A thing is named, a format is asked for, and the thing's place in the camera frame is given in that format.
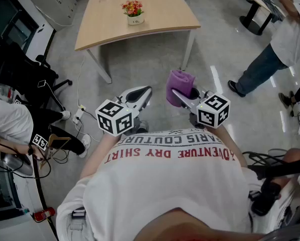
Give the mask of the grey locker cabinet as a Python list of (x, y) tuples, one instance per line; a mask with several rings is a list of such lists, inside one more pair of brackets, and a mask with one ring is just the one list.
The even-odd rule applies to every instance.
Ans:
[(61, 31), (72, 25), (76, 0), (31, 0), (38, 11), (43, 14), (55, 31)]

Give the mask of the potted red orange flowers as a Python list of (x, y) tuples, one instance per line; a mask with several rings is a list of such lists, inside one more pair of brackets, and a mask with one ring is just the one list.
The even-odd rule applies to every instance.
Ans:
[(124, 14), (127, 16), (128, 25), (134, 26), (144, 22), (143, 4), (140, 1), (126, 1), (121, 4)]

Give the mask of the person's left forearm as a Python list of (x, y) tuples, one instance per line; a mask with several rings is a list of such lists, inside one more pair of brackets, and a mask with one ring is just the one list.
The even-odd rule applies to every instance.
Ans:
[(101, 138), (101, 141), (99, 142), (97, 148), (93, 151), (93, 153), (86, 161), (86, 164), (81, 172), (80, 179), (93, 175), (97, 171), (102, 160), (120, 139), (121, 136), (114, 137), (110, 134), (105, 133)]

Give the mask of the white table leg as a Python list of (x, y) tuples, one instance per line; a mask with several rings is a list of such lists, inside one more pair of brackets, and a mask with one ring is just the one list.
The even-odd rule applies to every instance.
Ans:
[(90, 49), (86, 49), (86, 54), (91, 58), (91, 60), (94, 62), (95, 69), (98, 72), (98, 74), (104, 79), (104, 81), (107, 84), (112, 83), (111, 77), (108, 75), (108, 73), (104, 70), (104, 68), (101, 66), (100, 62), (97, 60), (97, 58), (94, 56), (92, 51)]
[(188, 59), (191, 53), (191, 49), (193, 46), (193, 42), (194, 42), (194, 37), (195, 37), (195, 32), (196, 30), (190, 30), (189, 34), (188, 34), (188, 39), (187, 39), (187, 43), (186, 43), (186, 47), (185, 47), (185, 52), (184, 52), (184, 57), (180, 66), (180, 70), (185, 71), (186, 67), (187, 67), (187, 63), (188, 63)]

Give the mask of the red fire extinguisher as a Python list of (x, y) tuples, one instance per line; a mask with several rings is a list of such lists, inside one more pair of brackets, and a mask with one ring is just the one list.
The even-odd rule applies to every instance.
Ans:
[(48, 220), (50, 217), (54, 216), (55, 213), (56, 213), (56, 211), (53, 207), (47, 207), (44, 210), (33, 213), (31, 215), (31, 217), (34, 220), (34, 222), (40, 223), (40, 222), (43, 222), (45, 220)]

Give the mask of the person's right forearm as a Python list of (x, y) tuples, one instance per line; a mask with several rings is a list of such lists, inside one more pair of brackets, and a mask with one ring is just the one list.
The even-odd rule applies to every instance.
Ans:
[(216, 135), (221, 139), (221, 141), (235, 154), (241, 167), (247, 168), (247, 162), (240, 151), (239, 147), (236, 145), (228, 131), (224, 126), (220, 126), (216, 129)]

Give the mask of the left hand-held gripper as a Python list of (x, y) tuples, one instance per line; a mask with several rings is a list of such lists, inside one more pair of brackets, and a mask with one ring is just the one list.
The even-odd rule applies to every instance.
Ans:
[(119, 97), (106, 99), (95, 110), (98, 127), (114, 137), (132, 132), (140, 124), (139, 111), (147, 106), (151, 96), (151, 86), (137, 86)]

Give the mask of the black harness gear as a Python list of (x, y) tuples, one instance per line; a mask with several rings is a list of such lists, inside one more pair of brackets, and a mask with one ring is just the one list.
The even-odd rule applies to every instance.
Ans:
[[(300, 149), (289, 149), (285, 155), (278, 159), (272, 157), (271, 167), (291, 164), (300, 160)], [(253, 193), (251, 210), (258, 216), (265, 216), (283, 195), (281, 191), (293, 179), (293, 177), (266, 178), (260, 191)]]

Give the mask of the table with black legs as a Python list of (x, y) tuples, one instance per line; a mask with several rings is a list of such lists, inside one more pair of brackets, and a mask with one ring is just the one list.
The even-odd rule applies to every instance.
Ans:
[[(269, 22), (276, 23), (277, 21), (282, 22), (285, 18), (284, 12), (274, 3), (273, 0), (246, 0), (251, 4), (251, 8), (246, 16), (241, 16), (241, 24), (249, 30), (251, 33), (261, 36), (264, 29), (267, 27)], [(264, 8), (269, 12), (265, 22), (260, 27), (253, 18), (260, 8)]]

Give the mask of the white power strip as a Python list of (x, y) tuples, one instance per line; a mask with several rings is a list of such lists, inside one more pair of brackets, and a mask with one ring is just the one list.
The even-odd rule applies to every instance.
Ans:
[(85, 109), (86, 109), (86, 107), (83, 106), (83, 105), (79, 105), (79, 106), (78, 106), (77, 112), (76, 112), (76, 113), (74, 114), (74, 116), (72, 117), (72, 121), (73, 121), (73, 123), (74, 123), (75, 125), (77, 125), (77, 124), (80, 122), (80, 120), (81, 120), (83, 114), (85, 113)]

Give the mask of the purple cloth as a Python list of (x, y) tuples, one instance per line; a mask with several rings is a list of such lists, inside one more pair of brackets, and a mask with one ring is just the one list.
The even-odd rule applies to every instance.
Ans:
[(167, 101), (175, 107), (181, 107), (181, 101), (172, 92), (172, 89), (176, 89), (184, 96), (189, 97), (193, 84), (195, 81), (195, 76), (190, 73), (181, 70), (170, 71), (167, 83), (166, 83), (166, 99)]

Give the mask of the person's white printed shirt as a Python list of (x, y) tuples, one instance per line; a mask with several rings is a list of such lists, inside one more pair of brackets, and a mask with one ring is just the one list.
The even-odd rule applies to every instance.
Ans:
[(187, 129), (121, 138), (58, 207), (59, 241), (256, 241), (279, 228), (300, 177), (265, 216), (262, 182), (216, 135)]

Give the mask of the wooden clothes hanger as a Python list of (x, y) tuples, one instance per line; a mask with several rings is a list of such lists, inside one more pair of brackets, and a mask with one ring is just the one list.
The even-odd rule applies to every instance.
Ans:
[[(49, 163), (49, 160), (54, 159), (54, 155), (57, 154), (60, 150), (62, 150), (65, 144), (67, 144), (70, 140), (70, 137), (58, 137), (55, 134), (51, 134), (47, 142), (47, 148), (44, 154), (45, 158), (39, 163), (39, 169), (41, 170), (46, 163)], [(55, 141), (63, 142), (60, 148), (53, 147), (53, 143)]]

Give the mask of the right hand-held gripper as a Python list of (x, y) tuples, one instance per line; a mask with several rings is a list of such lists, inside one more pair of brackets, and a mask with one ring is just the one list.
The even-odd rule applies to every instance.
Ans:
[(188, 96), (174, 88), (172, 93), (181, 106), (190, 111), (189, 120), (195, 127), (217, 129), (229, 117), (231, 102), (217, 92), (193, 87)]

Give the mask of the black office chair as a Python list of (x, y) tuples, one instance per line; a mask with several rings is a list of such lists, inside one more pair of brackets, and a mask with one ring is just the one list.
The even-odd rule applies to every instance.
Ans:
[[(0, 84), (18, 91), (25, 98), (20, 98), (20, 103), (46, 108), (49, 100), (53, 99), (61, 111), (64, 111), (65, 107), (56, 98), (54, 91), (66, 84), (72, 85), (72, 81), (66, 79), (56, 84), (58, 77), (44, 55), (38, 55), (33, 61), (15, 42), (0, 46)], [(41, 80), (46, 80), (46, 85), (38, 88)]]

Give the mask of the clear water bottle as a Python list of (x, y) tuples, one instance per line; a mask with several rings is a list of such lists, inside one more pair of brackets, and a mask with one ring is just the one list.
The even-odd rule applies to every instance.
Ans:
[(8, 85), (0, 84), (0, 94), (8, 99), (12, 99), (14, 96), (14, 90)]

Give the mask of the silver stool seat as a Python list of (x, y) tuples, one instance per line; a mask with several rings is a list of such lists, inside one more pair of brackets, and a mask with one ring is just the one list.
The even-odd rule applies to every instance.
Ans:
[(15, 170), (16, 173), (21, 173), (25, 176), (32, 176), (34, 173), (32, 164), (26, 155), (2, 154), (1, 159), (4, 165)]

